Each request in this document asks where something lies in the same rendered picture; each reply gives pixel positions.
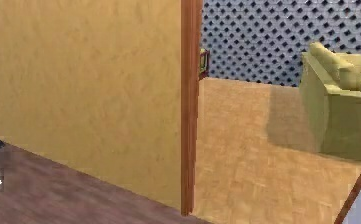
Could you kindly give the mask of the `brown wooden door frame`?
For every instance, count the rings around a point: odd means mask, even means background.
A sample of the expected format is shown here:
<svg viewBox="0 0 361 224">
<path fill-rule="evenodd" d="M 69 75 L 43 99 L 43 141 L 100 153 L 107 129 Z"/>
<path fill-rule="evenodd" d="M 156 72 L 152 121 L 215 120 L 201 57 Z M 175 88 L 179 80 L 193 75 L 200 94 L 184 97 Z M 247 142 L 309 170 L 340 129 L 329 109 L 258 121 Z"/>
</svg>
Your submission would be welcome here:
<svg viewBox="0 0 361 224">
<path fill-rule="evenodd" d="M 181 214 L 194 209 L 203 0 L 181 2 Z"/>
</svg>

